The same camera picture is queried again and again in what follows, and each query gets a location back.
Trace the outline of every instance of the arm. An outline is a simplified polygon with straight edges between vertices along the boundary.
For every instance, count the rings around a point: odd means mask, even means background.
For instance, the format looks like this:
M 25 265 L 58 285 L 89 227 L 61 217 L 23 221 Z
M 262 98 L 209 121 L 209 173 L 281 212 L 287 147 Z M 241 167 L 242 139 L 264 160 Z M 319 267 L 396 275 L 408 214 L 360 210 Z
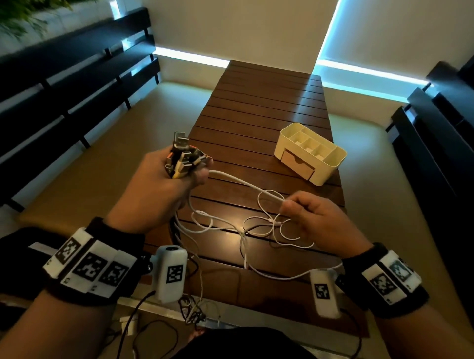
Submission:
M 170 179 L 164 169 L 170 151 L 148 153 L 124 194 L 104 222 L 126 233 L 146 233 L 165 224 L 189 191 L 209 171 Z M 85 307 L 63 302 L 43 291 L 0 342 L 0 358 L 95 358 L 115 305 Z
M 280 212 L 299 224 L 301 237 L 341 258 L 359 255 L 372 247 L 342 210 L 328 199 L 296 192 Z M 474 358 L 474 346 L 429 305 L 393 319 L 377 319 L 391 353 L 400 358 Z

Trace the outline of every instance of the hand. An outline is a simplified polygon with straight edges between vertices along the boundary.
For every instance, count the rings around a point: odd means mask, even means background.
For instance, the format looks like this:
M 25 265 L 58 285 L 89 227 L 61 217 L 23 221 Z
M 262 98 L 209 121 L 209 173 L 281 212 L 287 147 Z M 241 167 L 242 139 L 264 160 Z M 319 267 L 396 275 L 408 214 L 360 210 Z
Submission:
M 171 179 L 164 168 L 171 146 L 147 153 L 104 223 L 127 233 L 146 233 L 168 222 L 191 189 L 206 182 L 212 160 L 190 175 Z
M 301 238 L 341 258 L 354 257 L 373 246 L 329 199 L 299 191 L 283 202 L 280 213 L 298 223 Z

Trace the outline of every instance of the white camera device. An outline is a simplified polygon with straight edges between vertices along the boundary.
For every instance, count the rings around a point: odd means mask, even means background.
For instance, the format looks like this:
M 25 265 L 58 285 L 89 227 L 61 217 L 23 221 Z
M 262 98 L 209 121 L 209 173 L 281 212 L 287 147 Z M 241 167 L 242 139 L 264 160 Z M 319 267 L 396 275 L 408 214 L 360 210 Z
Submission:
M 323 318 L 338 319 L 341 311 L 337 304 L 337 273 L 333 269 L 313 269 L 310 272 L 316 312 Z
M 153 264 L 154 297 L 162 304 L 177 301 L 184 291 L 188 252 L 177 245 L 164 245 L 150 258 Z

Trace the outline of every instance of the person's right hand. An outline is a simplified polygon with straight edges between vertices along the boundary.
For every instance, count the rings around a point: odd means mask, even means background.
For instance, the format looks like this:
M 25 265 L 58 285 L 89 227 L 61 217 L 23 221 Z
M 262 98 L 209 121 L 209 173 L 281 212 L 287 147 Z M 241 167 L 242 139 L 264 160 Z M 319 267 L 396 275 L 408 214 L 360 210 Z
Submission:
M 319 249 L 341 258 L 354 257 L 373 246 L 327 198 L 298 191 L 283 202 L 280 213 L 298 223 L 301 238 L 313 241 Z

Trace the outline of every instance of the wristband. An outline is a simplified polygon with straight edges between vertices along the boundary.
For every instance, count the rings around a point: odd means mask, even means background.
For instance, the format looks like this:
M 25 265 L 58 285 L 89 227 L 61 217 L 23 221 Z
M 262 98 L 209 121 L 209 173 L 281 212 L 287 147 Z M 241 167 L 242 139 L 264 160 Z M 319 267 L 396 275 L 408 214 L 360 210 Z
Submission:
M 336 285 L 359 307 L 370 309 L 377 317 L 406 315 L 429 299 L 421 277 L 381 243 L 342 262 L 346 274 L 337 278 Z
M 50 277 L 46 290 L 84 306 L 108 305 L 120 296 L 130 296 L 150 270 L 150 255 L 142 250 L 144 242 L 144 235 L 118 231 L 96 217 L 44 265 Z

